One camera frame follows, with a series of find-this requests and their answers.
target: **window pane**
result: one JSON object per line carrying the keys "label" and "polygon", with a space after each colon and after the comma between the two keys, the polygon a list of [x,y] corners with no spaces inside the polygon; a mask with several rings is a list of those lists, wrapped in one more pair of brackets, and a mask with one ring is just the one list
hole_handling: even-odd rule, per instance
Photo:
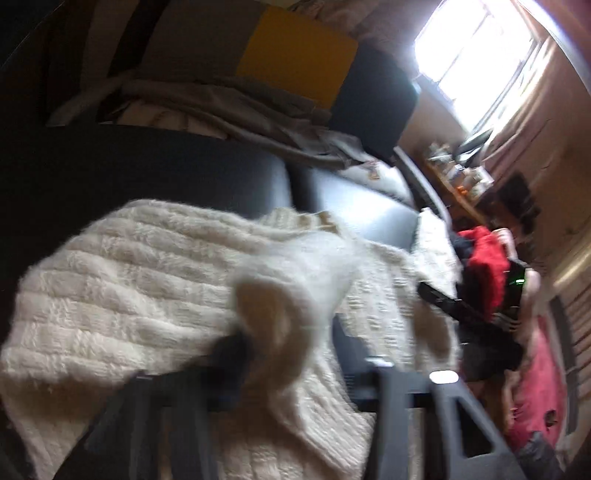
{"label": "window pane", "polygon": [[447,0],[415,42],[423,75],[438,82],[486,15],[477,0]]}
{"label": "window pane", "polygon": [[466,128],[476,126],[515,74],[520,61],[515,47],[488,17],[439,84]]}

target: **gray fabric panel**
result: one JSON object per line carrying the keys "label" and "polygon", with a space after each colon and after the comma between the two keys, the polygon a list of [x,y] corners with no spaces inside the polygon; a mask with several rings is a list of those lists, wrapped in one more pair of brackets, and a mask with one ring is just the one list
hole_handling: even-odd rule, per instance
{"label": "gray fabric panel", "polygon": [[231,76],[266,6],[253,0],[173,0],[160,18],[138,76],[163,82]]}

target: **white sweater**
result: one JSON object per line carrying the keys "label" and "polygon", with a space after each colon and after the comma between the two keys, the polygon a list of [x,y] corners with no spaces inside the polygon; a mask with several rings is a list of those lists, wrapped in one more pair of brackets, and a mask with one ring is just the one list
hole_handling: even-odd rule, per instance
{"label": "white sweater", "polygon": [[[318,230],[340,239],[305,235]],[[293,258],[304,253],[290,263],[290,249]],[[172,371],[207,353],[239,322],[235,306],[249,328],[261,330],[249,324],[258,316],[233,286],[262,275],[287,297],[292,286],[311,286],[287,299],[300,305],[294,315],[303,321],[325,322],[346,293],[337,309],[345,328],[398,368],[456,366],[452,321],[416,294],[417,282],[427,280],[455,296],[455,256],[430,210],[420,214],[409,254],[358,238],[328,213],[278,209],[251,222],[139,200],[90,225],[21,280],[2,349],[2,400],[39,480],[53,477],[105,398],[133,372]],[[297,300],[302,291],[306,308]],[[250,381],[236,410],[215,415],[220,478],[360,477],[372,417],[349,405],[326,335],[306,355],[289,381],[265,388]],[[411,438],[414,476],[420,445]]]}

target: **curtain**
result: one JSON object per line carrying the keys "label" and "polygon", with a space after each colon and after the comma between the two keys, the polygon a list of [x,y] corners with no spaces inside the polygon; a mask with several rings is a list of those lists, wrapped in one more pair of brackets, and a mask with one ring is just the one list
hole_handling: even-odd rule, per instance
{"label": "curtain", "polygon": [[530,59],[492,120],[493,133],[480,154],[480,162],[502,184],[514,171],[520,156],[548,128],[550,122],[544,97],[559,75],[557,44],[547,37]]}
{"label": "curtain", "polygon": [[410,78],[418,76],[414,40],[440,0],[300,0],[290,10],[319,20],[392,55]]}

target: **couch armrest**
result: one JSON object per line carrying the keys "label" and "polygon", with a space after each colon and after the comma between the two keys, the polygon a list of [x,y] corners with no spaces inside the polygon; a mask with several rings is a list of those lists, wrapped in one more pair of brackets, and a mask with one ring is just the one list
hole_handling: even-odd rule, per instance
{"label": "couch armrest", "polygon": [[423,175],[412,159],[403,152],[402,148],[394,148],[392,161],[394,162],[394,166],[398,167],[406,179],[408,186],[415,195],[415,200],[418,200],[425,207],[429,207],[435,215],[446,223],[448,228],[451,228],[452,219],[449,216],[445,204],[425,178],[425,175]]}

